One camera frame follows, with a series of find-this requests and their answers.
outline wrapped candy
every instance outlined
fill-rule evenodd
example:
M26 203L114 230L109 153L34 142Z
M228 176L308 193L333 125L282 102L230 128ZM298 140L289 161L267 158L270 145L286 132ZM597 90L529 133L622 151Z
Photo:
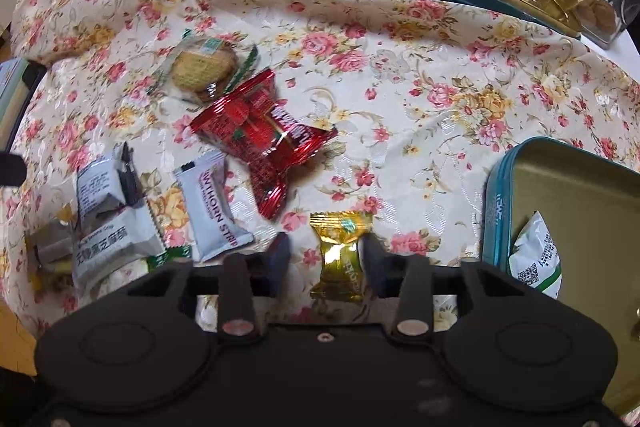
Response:
M287 170L302 165L336 136L298 123L275 98L274 73L265 70L217 99L191 122L249 167L258 211L273 219L287 195Z
M322 256L320 282L311 288L311 296L333 301L362 301L364 288L358 238L371 229L371 214L318 212L311 214L309 224L320 238Z

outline black plastic mount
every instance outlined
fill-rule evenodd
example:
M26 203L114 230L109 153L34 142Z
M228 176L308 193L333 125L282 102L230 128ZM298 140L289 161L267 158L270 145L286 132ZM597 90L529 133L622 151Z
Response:
M596 322L483 263L434 266L426 257L391 255L372 234L358 248L375 295L397 298L388 330L260 330L252 298L276 298L289 265L289 238L280 233L264 253L227 255L219 266L165 265L50 328L36 347L36 368L62 401L57 414L90 417L87 425L98 426L110 425L103 422L110 414L135 413L132 425L164 425L181 407L192 420L200 417L205 393L216 410L230 414L224 397L256 387L249 400L265 413L280 389L293 392L307 380L344 388L340 393L361 386L356 395L362 391L368 401L389 386L406 387L402 399L408 399L419 382L433 380L454 382L447 384L449 398L459 396L492 425L503 425L499 418L504 425L542 425L529 423L540 413L549 426L582 427L577 422L588 419L621 425L600 404L617 350ZM198 295L218 295L218 333L195 324ZM434 295L458 298L459 318L448 331L433 331ZM363 380L353 371L373 372ZM377 415L384 412L379 407L372 409ZM426 406L415 407L421 413ZM442 425L462 421L451 408L438 410ZM123 416L118 421L129 425Z

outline floral tablecloth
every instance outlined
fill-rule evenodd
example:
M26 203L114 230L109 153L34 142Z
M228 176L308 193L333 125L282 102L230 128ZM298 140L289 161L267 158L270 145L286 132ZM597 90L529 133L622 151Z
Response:
M226 194L254 250L289 232L285 321L366 321L372 306L313 302L318 240L309 213L366 210L393 252L456 264L479 255L482 192L506 150L527 137L563 140L632 169L640 166L640 86L580 42L486 10L431 0L18 0L13 51L50 66L14 152L28 178L2 194L2 296L41 333L79 305L146 273L131 263L94 292L60 285L34 293L24 234L76 204L76 170L118 142L134 164L167 246L193 241L172 171L210 146L190 133L199 108L149 87L185 29L257 44L276 71L280 103L338 137L290 174L284 211L256 212L247 170L228 161ZM438 301L437 321L455 320ZM215 299L198 320L215 325Z

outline candy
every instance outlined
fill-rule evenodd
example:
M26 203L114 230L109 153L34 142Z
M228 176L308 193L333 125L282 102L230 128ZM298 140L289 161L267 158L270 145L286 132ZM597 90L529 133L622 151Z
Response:
M358 238L369 232L371 214L362 212L319 212L309 224L320 238L322 271L320 282L311 288L316 299L362 301L362 267Z
M265 70L217 99L191 130L249 167L258 211L273 219L287 195L287 170L302 165L336 136L298 123L275 98L274 73Z
M254 236L231 218L225 196L225 155L212 150L174 171L184 194L196 236L194 261L208 261L223 251L243 247Z

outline white snack wrapper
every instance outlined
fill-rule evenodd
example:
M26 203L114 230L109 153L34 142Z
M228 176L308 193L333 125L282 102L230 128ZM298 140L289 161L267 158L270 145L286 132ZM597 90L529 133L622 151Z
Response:
M83 230L91 226L97 214L117 210L125 204L113 154L100 156L78 171L78 213Z
M507 270L521 282L538 288L549 297L558 298L562 283L560 257L539 212L520 232L507 260Z
M243 247L254 236L231 218L225 195L225 155L212 150L175 169L184 194L191 227L198 245L193 260L208 261L232 248Z
M73 257L74 286L84 293L127 263L163 251L146 204L128 206L80 241Z

